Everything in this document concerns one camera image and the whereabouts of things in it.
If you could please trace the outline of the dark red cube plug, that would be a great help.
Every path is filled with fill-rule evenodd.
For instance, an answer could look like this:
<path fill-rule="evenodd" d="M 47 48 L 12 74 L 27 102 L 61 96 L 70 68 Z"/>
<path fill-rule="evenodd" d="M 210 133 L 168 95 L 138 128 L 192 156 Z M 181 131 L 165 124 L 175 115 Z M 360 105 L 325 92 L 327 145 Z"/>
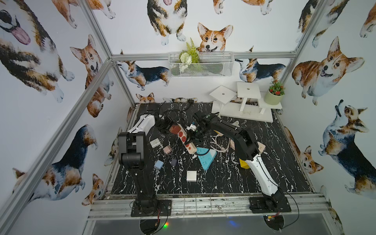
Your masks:
<path fill-rule="evenodd" d="M 174 134 L 174 135 L 178 135 L 180 131 L 181 131 L 181 126 L 179 124 L 173 124 L 169 128 L 169 132 Z"/>

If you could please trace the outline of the beige power strip with plugs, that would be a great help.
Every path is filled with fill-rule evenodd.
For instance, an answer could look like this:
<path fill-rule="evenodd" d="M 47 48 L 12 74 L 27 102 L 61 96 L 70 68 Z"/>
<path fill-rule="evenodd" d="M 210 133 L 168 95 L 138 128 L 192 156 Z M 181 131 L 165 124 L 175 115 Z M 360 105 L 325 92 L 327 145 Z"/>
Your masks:
<path fill-rule="evenodd" d="M 181 140 L 182 144 L 186 148 L 189 154 L 194 155 L 197 152 L 196 146 L 193 144 L 193 142 L 189 143 L 189 137 L 185 129 L 181 126 L 181 131 L 178 134 L 179 139 Z"/>

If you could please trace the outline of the white grey plug adapter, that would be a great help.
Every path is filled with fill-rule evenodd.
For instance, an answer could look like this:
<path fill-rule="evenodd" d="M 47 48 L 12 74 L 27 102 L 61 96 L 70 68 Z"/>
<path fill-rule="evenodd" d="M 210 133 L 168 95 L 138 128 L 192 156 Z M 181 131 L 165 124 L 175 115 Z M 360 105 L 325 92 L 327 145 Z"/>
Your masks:
<path fill-rule="evenodd" d="M 159 139 L 154 139 L 150 142 L 150 145 L 152 148 L 156 148 L 156 147 L 160 147 L 161 146 L 161 142 Z"/>

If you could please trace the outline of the pink plug adapter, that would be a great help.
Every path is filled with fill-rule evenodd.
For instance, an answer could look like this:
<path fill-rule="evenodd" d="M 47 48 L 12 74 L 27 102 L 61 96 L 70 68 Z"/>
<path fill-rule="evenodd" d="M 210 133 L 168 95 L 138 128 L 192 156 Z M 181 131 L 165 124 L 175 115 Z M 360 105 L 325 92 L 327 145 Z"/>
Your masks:
<path fill-rule="evenodd" d="M 166 146 L 163 148 L 163 151 L 165 154 L 169 154 L 172 152 L 172 148 L 170 146 Z"/>

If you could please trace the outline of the teal triangular power strip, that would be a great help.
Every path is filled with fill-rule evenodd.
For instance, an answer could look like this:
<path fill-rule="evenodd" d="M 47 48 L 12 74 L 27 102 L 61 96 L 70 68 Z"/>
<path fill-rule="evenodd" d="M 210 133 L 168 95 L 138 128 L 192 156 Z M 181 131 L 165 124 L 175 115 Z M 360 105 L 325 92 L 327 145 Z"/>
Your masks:
<path fill-rule="evenodd" d="M 196 155 L 198 156 L 203 169 L 207 171 L 217 155 L 217 151 L 214 149 L 198 147 Z"/>

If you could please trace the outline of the light blue plug adapter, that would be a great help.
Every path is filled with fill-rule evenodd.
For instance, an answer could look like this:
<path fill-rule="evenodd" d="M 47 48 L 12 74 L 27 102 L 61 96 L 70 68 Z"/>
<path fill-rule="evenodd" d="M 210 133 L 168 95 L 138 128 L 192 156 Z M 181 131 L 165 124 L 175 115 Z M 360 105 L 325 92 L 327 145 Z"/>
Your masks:
<path fill-rule="evenodd" d="M 164 165 L 164 162 L 162 162 L 162 161 L 160 161 L 160 160 L 157 160 L 157 161 L 155 162 L 154 167 L 155 167 L 156 169 L 161 170 L 162 167 L 163 167 L 163 165 Z"/>

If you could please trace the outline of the white square plug adapter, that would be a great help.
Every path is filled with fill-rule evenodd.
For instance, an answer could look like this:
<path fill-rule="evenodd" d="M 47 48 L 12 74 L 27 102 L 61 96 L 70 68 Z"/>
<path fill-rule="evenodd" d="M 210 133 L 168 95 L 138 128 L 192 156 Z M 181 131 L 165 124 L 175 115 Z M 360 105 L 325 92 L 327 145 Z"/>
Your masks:
<path fill-rule="evenodd" d="M 186 179 L 187 182 L 197 182 L 197 171 L 188 170 Z"/>

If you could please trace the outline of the yellow cube socket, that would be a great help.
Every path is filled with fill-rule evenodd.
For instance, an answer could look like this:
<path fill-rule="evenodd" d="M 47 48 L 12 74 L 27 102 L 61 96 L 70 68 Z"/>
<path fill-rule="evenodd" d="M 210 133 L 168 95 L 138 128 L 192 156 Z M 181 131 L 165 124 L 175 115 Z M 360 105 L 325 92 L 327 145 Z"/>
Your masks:
<path fill-rule="evenodd" d="M 249 169 L 249 165 L 242 159 L 239 159 L 239 162 L 240 162 L 240 167 L 243 168 L 243 169 Z"/>

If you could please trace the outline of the beige cube socket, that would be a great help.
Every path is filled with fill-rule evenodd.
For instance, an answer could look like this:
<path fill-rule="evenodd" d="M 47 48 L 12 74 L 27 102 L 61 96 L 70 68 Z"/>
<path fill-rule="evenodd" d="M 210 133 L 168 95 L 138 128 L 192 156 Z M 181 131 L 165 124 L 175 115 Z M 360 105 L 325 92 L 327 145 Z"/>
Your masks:
<path fill-rule="evenodd" d="M 257 142 L 257 144 L 258 144 L 258 151 L 260 154 L 262 154 L 265 151 L 266 146 L 260 142 Z"/>

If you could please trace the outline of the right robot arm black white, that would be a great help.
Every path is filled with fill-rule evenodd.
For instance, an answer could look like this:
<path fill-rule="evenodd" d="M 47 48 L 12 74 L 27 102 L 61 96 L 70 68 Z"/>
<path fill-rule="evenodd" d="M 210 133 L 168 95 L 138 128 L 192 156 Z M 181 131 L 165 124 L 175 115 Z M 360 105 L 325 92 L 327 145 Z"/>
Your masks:
<path fill-rule="evenodd" d="M 193 115 L 194 131 L 189 131 L 190 142 L 199 143 L 203 136 L 212 131 L 217 131 L 232 140 L 235 144 L 235 154 L 246 162 L 259 182 L 265 203 L 271 207 L 277 207 L 285 195 L 271 177 L 263 163 L 259 145 L 249 130 L 236 127 L 222 120 L 217 113 L 207 115 L 197 112 Z"/>

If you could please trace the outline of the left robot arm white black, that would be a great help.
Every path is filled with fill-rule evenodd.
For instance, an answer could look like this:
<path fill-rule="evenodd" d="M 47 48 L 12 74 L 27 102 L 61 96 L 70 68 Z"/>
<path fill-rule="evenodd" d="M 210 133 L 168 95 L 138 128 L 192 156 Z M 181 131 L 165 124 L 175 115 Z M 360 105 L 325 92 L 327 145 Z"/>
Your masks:
<path fill-rule="evenodd" d="M 139 208 L 155 208 L 158 203 L 150 179 L 152 164 L 146 137 L 154 126 L 166 134 L 173 124 L 168 116 L 144 114 L 130 130 L 118 135 L 118 161 L 132 176 L 137 192 L 135 205 Z"/>

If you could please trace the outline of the white fabric glove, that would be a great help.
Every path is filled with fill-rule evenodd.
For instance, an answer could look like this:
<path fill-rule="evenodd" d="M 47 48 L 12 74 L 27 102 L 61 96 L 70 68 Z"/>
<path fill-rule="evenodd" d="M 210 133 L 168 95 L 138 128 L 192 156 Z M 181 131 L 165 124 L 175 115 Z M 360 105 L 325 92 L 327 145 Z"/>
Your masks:
<path fill-rule="evenodd" d="M 239 123 L 239 121 L 235 121 L 235 122 L 233 122 L 232 125 L 235 126 L 235 127 L 240 127 L 240 123 Z"/>

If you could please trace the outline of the white wooden display stand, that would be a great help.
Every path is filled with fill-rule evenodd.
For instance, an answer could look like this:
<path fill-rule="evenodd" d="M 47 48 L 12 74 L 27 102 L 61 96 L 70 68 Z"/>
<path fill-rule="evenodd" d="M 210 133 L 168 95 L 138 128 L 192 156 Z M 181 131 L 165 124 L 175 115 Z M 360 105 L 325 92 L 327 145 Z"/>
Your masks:
<path fill-rule="evenodd" d="M 257 83 L 237 83 L 237 91 L 220 86 L 210 93 L 213 98 L 212 113 L 220 116 L 255 121 L 273 122 L 272 110 L 281 110 L 280 103 L 265 102 L 266 92 L 261 92 Z"/>

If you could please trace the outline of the green fern white flower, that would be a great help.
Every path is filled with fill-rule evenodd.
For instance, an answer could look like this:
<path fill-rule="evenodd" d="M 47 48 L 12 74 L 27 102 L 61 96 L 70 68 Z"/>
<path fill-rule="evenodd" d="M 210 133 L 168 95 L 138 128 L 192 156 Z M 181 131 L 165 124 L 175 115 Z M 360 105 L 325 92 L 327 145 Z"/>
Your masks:
<path fill-rule="evenodd" d="M 194 45 L 192 38 L 190 40 L 190 43 L 186 43 L 187 50 L 181 52 L 179 55 L 180 72 L 184 72 L 191 64 L 200 63 L 199 51 Z"/>

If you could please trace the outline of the green pot red flowers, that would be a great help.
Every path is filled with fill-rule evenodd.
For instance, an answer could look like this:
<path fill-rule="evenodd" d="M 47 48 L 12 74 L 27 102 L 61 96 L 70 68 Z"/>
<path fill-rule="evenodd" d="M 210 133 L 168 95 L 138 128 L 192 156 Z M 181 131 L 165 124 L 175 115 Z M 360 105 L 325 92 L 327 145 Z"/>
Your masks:
<path fill-rule="evenodd" d="M 269 105 L 278 105 L 285 95 L 285 86 L 279 80 L 273 80 L 268 92 L 265 94 L 264 101 Z"/>

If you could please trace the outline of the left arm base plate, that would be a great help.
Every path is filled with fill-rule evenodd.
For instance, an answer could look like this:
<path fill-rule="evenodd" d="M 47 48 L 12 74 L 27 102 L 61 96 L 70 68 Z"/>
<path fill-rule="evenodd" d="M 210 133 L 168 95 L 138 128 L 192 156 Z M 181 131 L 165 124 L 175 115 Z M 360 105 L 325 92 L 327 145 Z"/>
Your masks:
<path fill-rule="evenodd" d="M 171 200 L 135 201 L 132 206 L 131 217 L 170 216 L 171 208 Z"/>

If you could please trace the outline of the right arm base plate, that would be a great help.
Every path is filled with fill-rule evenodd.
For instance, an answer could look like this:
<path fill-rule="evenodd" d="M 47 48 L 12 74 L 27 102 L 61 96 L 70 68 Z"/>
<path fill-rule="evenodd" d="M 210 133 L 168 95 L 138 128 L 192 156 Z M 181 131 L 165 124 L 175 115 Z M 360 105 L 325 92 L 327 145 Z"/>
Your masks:
<path fill-rule="evenodd" d="M 278 202 L 265 197 L 250 197 L 249 203 L 249 209 L 252 213 L 278 213 L 292 211 L 286 197 L 279 199 Z"/>

